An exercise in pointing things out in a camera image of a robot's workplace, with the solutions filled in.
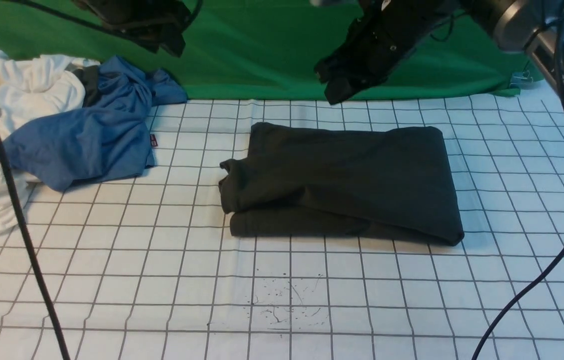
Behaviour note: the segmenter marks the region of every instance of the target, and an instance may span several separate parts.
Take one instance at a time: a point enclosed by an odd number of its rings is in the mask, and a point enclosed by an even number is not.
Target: metal robot arm
[[[156,53],[159,48],[181,57],[186,42],[182,33],[202,6],[191,12],[178,0],[72,0],[80,9],[95,14],[106,30],[135,39],[136,44]]]
[[[338,3],[322,1],[312,3]],[[318,78],[327,84],[325,96],[331,104],[385,82],[421,39],[459,9],[466,11],[500,50],[528,55],[564,101],[558,82],[561,78],[564,83],[564,29],[558,32],[555,26],[546,26],[561,18],[560,0],[360,0],[360,6],[364,15],[350,25],[343,45],[315,66]],[[558,47],[562,66],[554,61]]]

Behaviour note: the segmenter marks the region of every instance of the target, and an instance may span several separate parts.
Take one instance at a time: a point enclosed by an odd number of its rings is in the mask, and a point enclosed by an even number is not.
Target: green screen
[[[70,0],[38,3],[97,21]],[[193,8],[193,2],[186,3]],[[315,8],[308,0],[207,0],[184,34],[184,55],[176,58],[0,1],[0,49],[18,60],[51,53],[100,61],[120,55],[145,71],[170,71],[194,99],[323,100],[324,87],[313,66],[341,44],[359,14],[357,6]],[[438,32],[442,36],[446,29]],[[443,98],[496,91],[511,95],[514,91],[503,90],[526,63],[523,55],[501,53],[463,17],[449,41],[427,39],[386,84],[356,98]]]

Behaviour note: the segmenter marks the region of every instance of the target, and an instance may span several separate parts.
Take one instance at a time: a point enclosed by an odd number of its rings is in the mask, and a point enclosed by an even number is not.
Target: dark gray cloth
[[[99,101],[101,94],[99,93],[99,88],[97,88],[97,82],[99,81],[99,72],[97,71],[99,66],[88,66],[85,68],[77,68],[72,71],[86,91],[84,96],[84,102],[82,103],[83,108],[91,107]]]
[[[236,237],[333,236],[455,246],[464,238],[441,131],[251,128],[248,155],[220,164]]]

